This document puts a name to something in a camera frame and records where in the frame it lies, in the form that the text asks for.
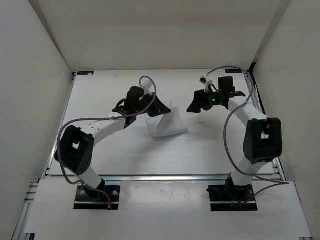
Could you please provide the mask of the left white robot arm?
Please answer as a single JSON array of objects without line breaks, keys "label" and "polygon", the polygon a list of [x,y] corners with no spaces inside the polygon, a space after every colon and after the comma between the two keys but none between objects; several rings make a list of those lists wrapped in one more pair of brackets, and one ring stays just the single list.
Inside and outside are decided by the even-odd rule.
[{"label": "left white robot arm", "polygon": [[167,117],[171,113],[172,110],[159,100],[156,92],[150,92],[147,87],[133,86],[108,116],[88,118],[90,123],[86,127],[74,126],[76,120],[66,123],[58,134],[54,158],[63,173],[69,170],[77,177],[76,183],[84,186],[90,198],[109,198],[105,181],[91,166],[94,147],[114,133],[128,128],[139,115],[147,114],[155,118]]}]

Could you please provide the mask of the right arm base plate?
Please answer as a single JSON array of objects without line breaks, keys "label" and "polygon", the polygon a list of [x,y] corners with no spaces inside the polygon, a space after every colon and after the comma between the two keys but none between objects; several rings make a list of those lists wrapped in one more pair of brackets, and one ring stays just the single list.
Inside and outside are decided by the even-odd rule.
[{"label": "right arm base plate", "polygon": [[251,184],[235,186],[228,179],[224,185],[209,185],[210,210],[212,212],[252,212],[257,211],[254,190]]}]

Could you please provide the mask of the white fabric skirt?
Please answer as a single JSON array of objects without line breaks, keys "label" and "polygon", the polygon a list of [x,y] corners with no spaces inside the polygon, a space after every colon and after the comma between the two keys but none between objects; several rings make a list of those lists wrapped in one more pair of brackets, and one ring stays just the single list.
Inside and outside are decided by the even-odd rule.
[{"label": "white fabric skirt", "polygon": [[189,132],[187,124],[181,118],[179,109],[172,101],[165,102],[171,112],[146,120],[149,133],[153,138],[169,137]]}]

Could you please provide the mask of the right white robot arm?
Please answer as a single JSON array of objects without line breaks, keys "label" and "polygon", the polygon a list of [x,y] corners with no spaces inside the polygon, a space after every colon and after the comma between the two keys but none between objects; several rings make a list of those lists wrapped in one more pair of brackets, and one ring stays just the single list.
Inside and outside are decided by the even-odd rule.
[{"label": "right white robot arm", "polygon": [[235,171],[223,185],[210,186],[208,192],[214,201],[246,201],[253,196],[252,179],[267,163],[282,154],[282,123],[270,118],[249,103],[249,97],[237,91],[233,77],[218,78],[218,87],[207,76],[200,78],[205,88],[194,93],[193,101],[186,110],[199,114],[214,106],[223,106],[245,126],[243,158],[239,163],[230,160]]}]

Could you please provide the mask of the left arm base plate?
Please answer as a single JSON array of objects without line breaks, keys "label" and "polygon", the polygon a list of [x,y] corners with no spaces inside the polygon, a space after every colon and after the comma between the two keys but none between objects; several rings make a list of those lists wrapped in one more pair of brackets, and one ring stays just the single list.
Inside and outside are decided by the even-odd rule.
[{"label": "left arm base plate", "polygon": [[120,201],[120,185],[105,185],[104,192],[110,198],[110,203],[105,194],[89,191],[82,184],[78,184],[73,208],[75,210],[118,210]]}]

